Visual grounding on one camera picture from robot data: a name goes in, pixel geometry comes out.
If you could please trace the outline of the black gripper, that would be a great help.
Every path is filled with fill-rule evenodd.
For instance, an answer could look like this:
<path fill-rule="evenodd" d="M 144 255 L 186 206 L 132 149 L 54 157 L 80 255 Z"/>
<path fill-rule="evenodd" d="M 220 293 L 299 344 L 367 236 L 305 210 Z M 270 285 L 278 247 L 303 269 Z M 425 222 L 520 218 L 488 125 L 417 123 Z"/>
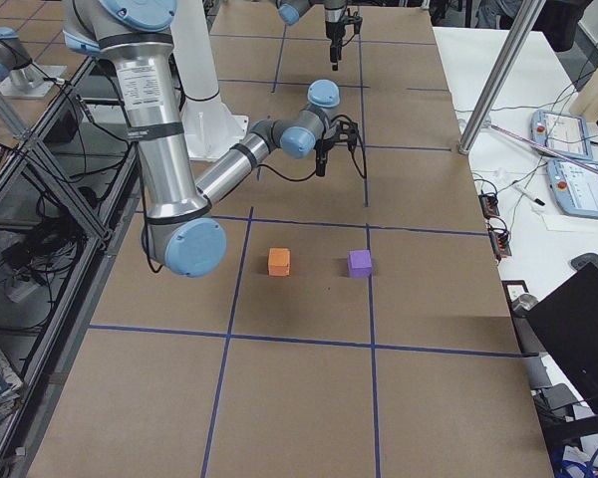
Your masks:
<path fill-rule="evenodd" d="M 326 175 L 328 152 L 336 145 L 344 144 L 350 153 L 354 153 L 359 144 L 359 126 L 349 117 L 335 117 L 333 125 L 315 144 L 315 174 Z"/>
<path fill-rule="evenodd" d="M 363 18 L 358 12 L 352 12 L 349 7 L 325 7 L 326 37 L 330 40 L 330 63 L 333 71 L 339 69 L 340 49 L 344 44 L 346 28 L 353 26 L 354 34 L 360 33 Z"/>

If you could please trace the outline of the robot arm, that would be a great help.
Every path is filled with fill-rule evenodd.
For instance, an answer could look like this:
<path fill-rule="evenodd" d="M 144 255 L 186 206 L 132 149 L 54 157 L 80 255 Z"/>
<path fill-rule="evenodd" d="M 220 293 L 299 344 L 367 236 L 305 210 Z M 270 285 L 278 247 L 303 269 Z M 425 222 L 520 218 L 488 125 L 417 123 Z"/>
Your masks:
<path fill-rule="evenodd" d="M 286 26 L 293 26 L 307 14 L 318 1 L 281 0 L 275 1 L 279 17 Z M 363 18 L 358 11 L 353 12 L 348 1 L 321 1 L 324 11 L 326 38 L 330 41 L 329 59 L 333 71 L 339 70 L 344 47 L 361 33 Z"/>
<path fill-rule="evenodd" d="M 115 67 L 150 199 L 142 245 L 151 262 L 175 274 L 200 277 L 221 262 L 227 239 L 210 210 L 269 154 L 314 154 L 323 175 L 334 145 L 363 144 L 329 80 L 309 87 L 293 119 L 234 115 L 220 95 L 199 1 L 67 1 L 63 8 L 67 46 Z"/>

